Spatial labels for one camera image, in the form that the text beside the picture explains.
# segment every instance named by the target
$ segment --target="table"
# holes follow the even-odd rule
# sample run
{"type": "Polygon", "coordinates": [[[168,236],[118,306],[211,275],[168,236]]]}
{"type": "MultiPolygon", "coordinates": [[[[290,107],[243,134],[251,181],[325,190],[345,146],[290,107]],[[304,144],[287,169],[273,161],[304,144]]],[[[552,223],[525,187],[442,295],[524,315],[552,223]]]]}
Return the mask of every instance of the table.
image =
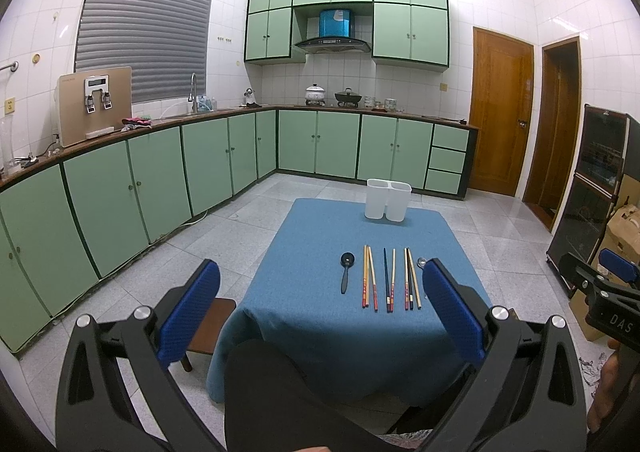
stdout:
{"type": "Polygon", "coordinates": [[[222,328],[207,375],[214,402],[224,401],[226,357],[252,338],[275,344],[306,374],[309,387],[331,402],[388,392],[425,405],[463,367],[430,302],[404,310],[402,249],[414,259],[438,257],[453,277],[487,304],[473,266],[446,221],[432,210],[407,210],[402,223],[364,217],[364,204],[297,199],[265,254],[244,299],[222,328]],[[372,247],[379,311],[362,308],[363,246],[372,247]],[[393,313],[386,313],[383,247],[396,248],[393,313]],[[355,255],[346,294],[340,294],[344,252],[355,255]]]}

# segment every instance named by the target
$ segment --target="window blind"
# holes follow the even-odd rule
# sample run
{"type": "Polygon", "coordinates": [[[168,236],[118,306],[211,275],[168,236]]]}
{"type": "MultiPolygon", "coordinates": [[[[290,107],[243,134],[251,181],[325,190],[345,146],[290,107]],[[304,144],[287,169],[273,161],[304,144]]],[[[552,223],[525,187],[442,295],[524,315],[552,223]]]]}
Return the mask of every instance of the window blind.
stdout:
{"type": "Polygon", "coordinates": [[[134,103],[204,94],[211,0],[84,0],[76,71],[132,67],[134,103]]]}

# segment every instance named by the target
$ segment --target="countertop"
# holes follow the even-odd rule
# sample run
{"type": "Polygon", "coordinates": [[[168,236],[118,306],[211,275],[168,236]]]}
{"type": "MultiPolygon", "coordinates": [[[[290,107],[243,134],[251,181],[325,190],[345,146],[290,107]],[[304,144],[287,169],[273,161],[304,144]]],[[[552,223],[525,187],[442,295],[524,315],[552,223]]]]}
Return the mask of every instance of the countertop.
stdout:
{"type": "Polygon", "coordinates": [[[358,114],[370,114],[373,116],[389,116],[392,118],[405,118],[408,120],[417,120],[420,122],[429,122],[432,124],[449,125],[450,127],[466,128],[468,130],[478,130],[474,125],[460,125],[459,122],[454,122],[441,118],[424,117],[419,114],[408,114],[406,112],[386,112],[376,111],[373,109],[364,108],[335,108],[335,107],[307,107],[307,106],[264,106],[261,108],[234,108],[234,109],[220,109],[212,112],[203,112],[197,116],[190,116],[187,118],[163,118],[161,120],[152,120],[151,128],[141,127],[135,130],[128,130],[126,132],[114,132],[112,134],[106,134],[99,136],[86,142],[77,143],[66,148],[62,148],[58,154],[52,156],[41,156],[38,158],[38,162],[31,165],[27,169],[20,170],[10,176],[0,178],[0,191],[8,188],[10,185],[18,183],[30,175],[37,174],[39,171],[44,170],[52,165],[58,164],[61,161],[72,158],[89,152],[95,148],[99,148],[105,145],[111,145],[111,143],[120,142],[129,138],[135,138],[137,136],[143,136],[156,130],[163,130],[166,128],[176,127],[177,125],[194,124],[196,122],[203,122],[206,120],[212,120],[214,118],[227,118],[229,116],[237,116],[238,114],[245,114],[248,112],[260,112],[260,111],[327,111],[327,112],[357,112],[358,114]]]}

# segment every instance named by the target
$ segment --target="white plastic container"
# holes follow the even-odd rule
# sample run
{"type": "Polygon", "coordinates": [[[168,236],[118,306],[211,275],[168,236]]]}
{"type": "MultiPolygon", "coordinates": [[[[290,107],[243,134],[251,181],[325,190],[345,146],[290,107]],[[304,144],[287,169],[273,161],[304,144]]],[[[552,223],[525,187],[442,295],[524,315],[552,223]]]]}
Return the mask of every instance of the white plastic container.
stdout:
{"type": "Polygon", "coordinates": [[[389,181],[385,179],[367,179],[367,203],[364,207],[365,217],[369,219],[382,219],[388,196],[389,181]]]}
{"type": "Polygon", "coordinates": [[[386,200],[386,218],[399,223],[404,219],[411,197],[411,185],[401,181],[388,181],[389,197],[386,200]]]}

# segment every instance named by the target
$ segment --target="metal bolt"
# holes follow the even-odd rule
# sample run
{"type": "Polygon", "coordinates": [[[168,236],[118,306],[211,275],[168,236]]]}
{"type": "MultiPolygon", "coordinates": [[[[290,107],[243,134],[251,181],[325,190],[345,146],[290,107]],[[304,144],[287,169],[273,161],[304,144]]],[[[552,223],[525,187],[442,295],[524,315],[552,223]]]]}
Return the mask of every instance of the metal bolt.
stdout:
{"type": "Polygon", "coordinates": [[[498,320],[507,320],[507,318],[509,317],[509,312],[505,307],[495,306],[491,310],[491,315],[498,320]]]}
{"type": "Polygon", "coordinates": [[[566,320],[564,320],[564,318],[562,318],[560,315],[553,315],[551,317],[551,323],[560,329],[566,326],[566,320]]]}
{"type": "Polygon", "coordinates": [[[133,317],[138,320],[144,320],[151,315],[151,308],[149,306],[138,306],[133,312],[133,317]]]}
{"type": "Polygon", "coordinates": [[[87,327],[91,322],[91,317],[89,315],[80,315],[76,319],[76,326],[78,327],[87,327]]]}

